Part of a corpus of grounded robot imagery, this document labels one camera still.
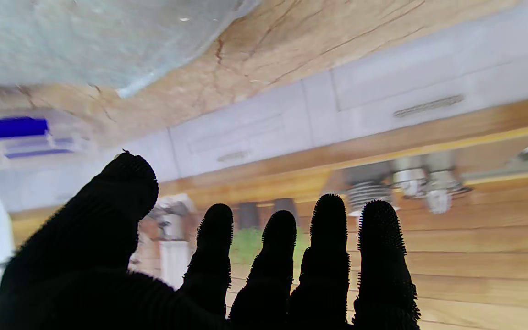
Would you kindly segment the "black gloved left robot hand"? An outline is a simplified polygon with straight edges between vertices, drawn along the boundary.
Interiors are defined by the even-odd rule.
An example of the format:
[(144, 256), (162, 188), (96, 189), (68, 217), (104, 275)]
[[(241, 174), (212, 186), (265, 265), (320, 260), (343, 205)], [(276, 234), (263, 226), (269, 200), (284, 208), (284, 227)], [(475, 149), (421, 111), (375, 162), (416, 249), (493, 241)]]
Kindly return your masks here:
[(205, 213), (177, 290), (128, 269), (138, 224), (158, 196), (151, 165), (129, 152), (118, 154), (8, 260), (0, 282), (0, 330), (419, 329), (416, 286), (389, 202), (370, 201), (361, 212), (359, 293), (349, 324), (347, 215), (339, 196), (317, 200), (294, 290), (296, 220), (285, 210), (270, 217), (229, 314), (228, 205)]

